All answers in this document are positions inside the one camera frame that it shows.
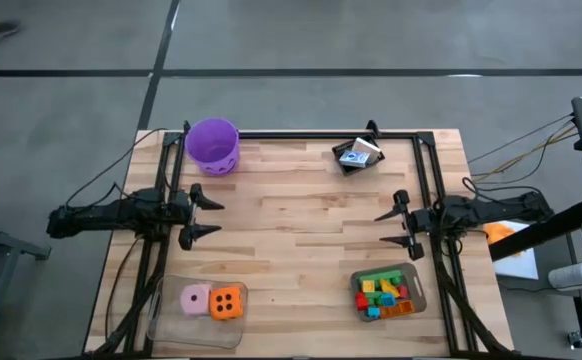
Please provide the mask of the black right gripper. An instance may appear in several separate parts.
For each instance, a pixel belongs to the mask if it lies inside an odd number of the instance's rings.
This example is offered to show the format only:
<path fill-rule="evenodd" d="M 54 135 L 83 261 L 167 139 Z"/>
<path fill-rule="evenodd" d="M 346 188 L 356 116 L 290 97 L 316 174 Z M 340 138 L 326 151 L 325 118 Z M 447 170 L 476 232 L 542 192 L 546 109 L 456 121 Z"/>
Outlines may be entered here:
<path fill-rule="evenodd" d="M 410 198 L 404 189 L 396 191 L 393 196 L 393 207 L 389 212 L 383 214 L 375 221 L 383 221 L 400 215 L 403 219 L 403 228 L 409 234 L 440 232 L 440 213 L 431 208 L 418 209 L 413 212 L 408 211 Z M 412 261 L 421 259 L 424 256 L 424 249 L 413 236 L 382 237 L 380 241 L 389 242 L 406 248 L 409 258 Z"/>

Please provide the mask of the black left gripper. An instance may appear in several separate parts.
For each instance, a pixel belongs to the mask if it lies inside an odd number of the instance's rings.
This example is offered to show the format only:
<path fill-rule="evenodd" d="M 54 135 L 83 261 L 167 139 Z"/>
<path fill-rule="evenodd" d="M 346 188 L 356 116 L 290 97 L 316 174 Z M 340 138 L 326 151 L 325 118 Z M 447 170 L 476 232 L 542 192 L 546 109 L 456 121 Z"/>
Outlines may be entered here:
<path fill-rule="evenodd" d="M 189 194 L 178 191 L 172 199 L 167 199 L 161 204 L 160 229 L 166 231 L 168 227 L 181 226 L 183 229 L 180 230 L 178 243 L 185 251 L 190 251 L 199 238 L 221 229 L 218 225 L 190 225 L 193 217 L 193 203 L 202 210 L 224 209 L 222 204 L 204 195 L 200 183 L 192 184 Z"/>

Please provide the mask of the long green toy block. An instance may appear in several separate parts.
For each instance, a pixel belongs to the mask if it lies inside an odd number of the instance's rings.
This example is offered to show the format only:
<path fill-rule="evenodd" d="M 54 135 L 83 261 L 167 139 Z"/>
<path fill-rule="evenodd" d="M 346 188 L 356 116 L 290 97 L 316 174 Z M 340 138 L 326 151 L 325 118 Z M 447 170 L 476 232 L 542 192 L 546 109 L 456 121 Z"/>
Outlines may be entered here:
<path fill-rule="evenodd" d="M 358 282 L 360 284 L 364 281 L 374 281 L 376 287 L 380 287 L 381 280 L 386 280 L 391 285 L 399 285 L 402 283 L 402 272 L 400 270 L 389 270 L 384 272 L 372 272 L 358 277 Z"/>

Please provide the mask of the pink foam die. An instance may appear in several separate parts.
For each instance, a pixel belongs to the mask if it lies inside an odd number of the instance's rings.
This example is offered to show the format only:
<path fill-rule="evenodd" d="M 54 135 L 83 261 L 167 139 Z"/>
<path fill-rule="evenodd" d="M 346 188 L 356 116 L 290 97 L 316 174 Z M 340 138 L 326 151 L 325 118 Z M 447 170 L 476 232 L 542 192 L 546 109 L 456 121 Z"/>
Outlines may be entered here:
<path fill-rule="evenodd" d="M 180 305 L 187 316 L 205 316 L 209 314 L 209 296 L 212 287 L 209 284 L 185 286 L 180 293 Z"/>

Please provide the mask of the orange toy block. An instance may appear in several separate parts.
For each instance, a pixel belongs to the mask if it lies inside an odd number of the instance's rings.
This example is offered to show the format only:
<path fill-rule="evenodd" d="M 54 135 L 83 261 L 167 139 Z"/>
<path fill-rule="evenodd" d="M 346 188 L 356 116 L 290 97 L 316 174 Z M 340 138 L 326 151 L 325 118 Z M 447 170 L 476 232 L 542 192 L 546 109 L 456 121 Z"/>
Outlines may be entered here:
<path fill-rule="evenodd" d="M 409 315 L 415 312 L 415 307 L 411 300 L 397 302 L 393 306 L 381 306 L 380 318 L 392 318 L 397 316 Z"/>

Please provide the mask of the blue playing card box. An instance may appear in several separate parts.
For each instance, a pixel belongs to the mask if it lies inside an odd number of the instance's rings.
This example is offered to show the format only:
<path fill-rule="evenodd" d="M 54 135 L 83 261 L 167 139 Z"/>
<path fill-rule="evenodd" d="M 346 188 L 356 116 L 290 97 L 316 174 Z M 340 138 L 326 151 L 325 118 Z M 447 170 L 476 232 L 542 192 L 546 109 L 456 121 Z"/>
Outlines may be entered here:
<path fill-rule="evenodd" d="M 370 154 L 368 152 L 359 152 L 353 150 L 346 150 L 339 158 L 339 163 L 342 166 L 365 168 L 369 161 Z"/>

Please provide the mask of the white playing card box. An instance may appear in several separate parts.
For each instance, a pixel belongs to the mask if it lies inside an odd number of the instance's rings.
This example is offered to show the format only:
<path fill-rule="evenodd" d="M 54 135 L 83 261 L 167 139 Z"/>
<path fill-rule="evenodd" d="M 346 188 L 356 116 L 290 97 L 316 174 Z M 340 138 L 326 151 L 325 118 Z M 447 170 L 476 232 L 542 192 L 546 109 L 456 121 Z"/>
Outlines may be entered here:
<path fill-rule="evenodd" d="M 375 162 L 379 158 L 381 153 L 381 149 L 377 145 L 374 145 L 373 143 L 364 140 L 361 137 L 355 139 L 351 150 L 354 152 L 368 153 L 369 154 L 369 157 L 367 158 L 368 163 Z"/>

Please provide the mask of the orange foam die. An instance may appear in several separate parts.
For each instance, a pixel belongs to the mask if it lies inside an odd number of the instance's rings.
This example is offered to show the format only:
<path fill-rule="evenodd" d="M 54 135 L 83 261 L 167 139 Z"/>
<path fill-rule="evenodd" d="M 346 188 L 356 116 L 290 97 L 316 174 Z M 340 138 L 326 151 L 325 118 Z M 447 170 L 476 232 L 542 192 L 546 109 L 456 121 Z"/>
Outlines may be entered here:
<path fill-rule="evenodd" d="M 242 290 L 239 286 L 213 289 L 209 296 L 209 312 L 214 320 L 225 321 L 244 315 Z"/>

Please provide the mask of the grey plastic bin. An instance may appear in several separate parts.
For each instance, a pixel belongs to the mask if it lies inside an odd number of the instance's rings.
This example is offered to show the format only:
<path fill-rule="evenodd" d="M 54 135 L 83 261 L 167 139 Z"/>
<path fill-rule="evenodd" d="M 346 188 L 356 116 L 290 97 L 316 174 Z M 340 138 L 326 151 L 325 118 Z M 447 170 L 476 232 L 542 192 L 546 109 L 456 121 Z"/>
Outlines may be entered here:
<path fill-rule="evenodd" d="M 374 269 L 369 269 L 369 270 L 361 270 L 361 271 L 353 273 L 350 276 L 349 285 L 350 285 L 350 292 L 352 293 L 352 296 L 353 296 L 356 313 L 362 321 L 373 322 L 373 321 L 384 320 L 384 319 L 381 319 L 380 317 L 377 319 L 372 319 L 372 318 L 369 318 L 367 316 L 367 310 L 366 311 L 358 311 L 357 310 L 357 307 L 355 304 L 355 294 L 358 292 L 362 292 L 362 286 L 358 282 L 358 277 L 361 275 L 370 274 L 372 272 L 384 272 L 384 271 L 389 271 L 389 270 L 400 270 L 402 272 L 402 283 L 399 285 L 406 285 L 408 287 L 408 290 L 409 290 L 409 298 L 408 299 L 396 298 L 397 302 L 401 302 L 404 300 L 411 300 L 413 302 L 414 307 L 415 307 L 415 312 L 412 314 L 423 312 L 427 308 L 427 300 L 426 300 L 426 297 L 425 297 L 424 292 L 422 290 L 420 279 L 419 279 L 419 276 L 417 274 L 417 270 L 413 265 L 411 265 L 409 263 L 401 263 L 401 264 L 397 264 L 397 265 L 374 268 Z M 378 291 L 382 292 L 381 287 L 375 288 L 374 292 L 378 292 Z"/>

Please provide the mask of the purple jack-o-lantern bucket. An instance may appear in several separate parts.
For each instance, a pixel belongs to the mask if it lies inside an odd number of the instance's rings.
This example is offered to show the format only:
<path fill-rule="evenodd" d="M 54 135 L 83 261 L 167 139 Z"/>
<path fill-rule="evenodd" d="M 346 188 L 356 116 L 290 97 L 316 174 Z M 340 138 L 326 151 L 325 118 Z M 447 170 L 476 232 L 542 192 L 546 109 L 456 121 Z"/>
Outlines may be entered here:
<path fill-rule="evenodd" d="M 225 176 L 238 166 L 239 141 L 239 130 L 232 122 L 209 118 L 191 127 L 185 149 L 203 174 Z"/>

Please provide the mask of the orange object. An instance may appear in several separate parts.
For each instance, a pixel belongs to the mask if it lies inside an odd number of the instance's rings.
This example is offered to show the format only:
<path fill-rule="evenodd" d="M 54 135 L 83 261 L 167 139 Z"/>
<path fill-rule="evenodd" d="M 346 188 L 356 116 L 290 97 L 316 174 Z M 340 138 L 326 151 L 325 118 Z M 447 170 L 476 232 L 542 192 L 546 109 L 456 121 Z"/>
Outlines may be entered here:
<path fill-rule="evenodd" d="M 515 233 L 513 228 L 501 223 L 485 224 L 483 230 L 486 233 L 489 245 L 495 244 Z"/>

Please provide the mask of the black mesh basket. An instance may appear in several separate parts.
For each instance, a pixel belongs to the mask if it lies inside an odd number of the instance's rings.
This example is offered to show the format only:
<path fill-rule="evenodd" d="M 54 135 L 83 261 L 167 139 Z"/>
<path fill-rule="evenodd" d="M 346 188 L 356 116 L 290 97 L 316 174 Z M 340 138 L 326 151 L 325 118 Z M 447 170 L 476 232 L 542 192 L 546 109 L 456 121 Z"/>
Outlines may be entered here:
<path fill-rule="evenodd" d="M 373 143 L 374 145 L 377 145 L 378 146 L 375 138 L 372 135 L 363 135 L 363 136 L 360 136 L 360 137 L 363 138 L 364 140 L 367 140 L 367 141 Z M 339 158 L 340 158 L 340 156 L 346 150 L 351 150 L 354 141 L 355 141 L 355 139 L 354 140 L 349 140 L 349 141 L 347 141 L 345 143 L 342 143 L 342 144 L 337 145 L 337 146 L 335 146 L 335 147 L 332 148 L 332 153 L 333 153 L 333 155 L 334 155 L 334 157 L 336 159 L 336 162 L 338 163 L 338 166 L 339 166 L 339 168 L 342 171 L 342 174 L 344 176 L 353 175 L 353 174 L 358 173 L 358 172 L 360 172 L 362 170 L 365 170 L 367 168 L 373 167 L 373 166 L 377 165 L 378 163 L 380 163 L 381 161 L 383 161 L 385 159 L 385 155 L 381 151 L 379 158 L 375 162 L 367 163 L 367 166 L 365 168 L 355 168 L 355 167 L 342 166 L 339 163 Z"/>

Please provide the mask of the clear plastic bin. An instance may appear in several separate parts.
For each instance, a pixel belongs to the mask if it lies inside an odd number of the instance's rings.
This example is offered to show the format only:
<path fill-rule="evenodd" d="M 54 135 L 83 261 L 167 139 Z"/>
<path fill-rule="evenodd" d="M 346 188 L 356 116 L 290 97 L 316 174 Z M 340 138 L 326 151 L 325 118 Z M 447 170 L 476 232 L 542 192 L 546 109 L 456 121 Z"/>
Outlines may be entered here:
<path fill-rule="evenodd" d="M 180 305 L 180 293 L 187 285 L 209 284 L 213 289 L 239 286 L 242 290 L 244 315 L 219 321 L 210 316 L 187 316 Z M 149 310 L 146 335 L 155 342 L 172 342 L 231 349 L 241 342 L 246 323 L 248 289 L 241 282 L 221 282 L 167 275 L 157 285 Z"/>

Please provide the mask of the white board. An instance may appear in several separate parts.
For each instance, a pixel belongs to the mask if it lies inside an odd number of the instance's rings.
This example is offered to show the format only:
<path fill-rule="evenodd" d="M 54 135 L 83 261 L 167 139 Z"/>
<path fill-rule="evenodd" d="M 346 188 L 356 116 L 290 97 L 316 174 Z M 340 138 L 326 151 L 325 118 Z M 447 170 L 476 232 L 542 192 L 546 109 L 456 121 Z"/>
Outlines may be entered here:
<path fill-rule="evenodd" d="M 505 224 L 515 230 L 515 233 L 528 227 L 527 224 L 500 221 L 495 223 Z M 493 261 L 495 273 L 497 275 L 516 277 L 528 280 L 538 280 L 539 274 L 536 264 L 534 249 L 527 249 L 501 260 Z"/>

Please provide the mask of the black slanted beam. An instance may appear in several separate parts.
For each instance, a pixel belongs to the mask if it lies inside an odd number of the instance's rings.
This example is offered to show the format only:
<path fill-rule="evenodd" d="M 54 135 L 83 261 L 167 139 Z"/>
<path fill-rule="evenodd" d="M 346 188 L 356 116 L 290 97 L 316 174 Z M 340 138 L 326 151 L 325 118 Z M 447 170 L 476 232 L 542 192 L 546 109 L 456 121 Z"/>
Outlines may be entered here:
<path fill-rule="evenodd" d="M 582 225 L 582 202 L 555 214 L 546 222 L 536 223 L 489 246 L 493 261 L 573 232 Z"/>

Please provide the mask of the white paper towel roll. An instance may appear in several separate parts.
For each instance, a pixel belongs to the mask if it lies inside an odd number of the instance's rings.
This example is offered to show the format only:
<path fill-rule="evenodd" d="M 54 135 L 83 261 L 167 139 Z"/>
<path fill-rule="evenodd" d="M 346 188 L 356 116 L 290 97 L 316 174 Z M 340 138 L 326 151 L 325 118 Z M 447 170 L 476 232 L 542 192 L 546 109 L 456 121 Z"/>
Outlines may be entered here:
<path fill-rule="evenodd" d="M 547 279 L 551 287 L 558 291 L 582 289 L 582 262 L 553 269 Z"/>

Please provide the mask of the black aluminium table frame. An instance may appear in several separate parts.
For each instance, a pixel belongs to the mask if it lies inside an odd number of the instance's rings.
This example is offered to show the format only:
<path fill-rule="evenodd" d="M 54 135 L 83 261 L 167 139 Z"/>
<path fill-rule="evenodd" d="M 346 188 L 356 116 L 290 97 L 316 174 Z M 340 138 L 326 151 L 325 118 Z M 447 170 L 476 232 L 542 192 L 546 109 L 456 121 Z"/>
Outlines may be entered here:
<path fill-rule="evenodd" d="M 458 307 L 437 284 L 434 255 L 415 262 L 426 309 L 373 323 L 355 314 L 350 275 L 407 260 L 390 243 L 393 193 L 411 207 L 465 193 L 469 168 L 456 129 L 385 130 L 383 161 L 346 176 L 332 148 L 352 130 L 245 131 L 235 172 L 211 177 L 186 160 L 182 184 L 198 183 L 221 204 L 200 222 L 218 231 L 191 250 L 171 243 L 170 275 L 241 282 L 248 290 L 240 358 L 445 357 L 481 349 Z"/>

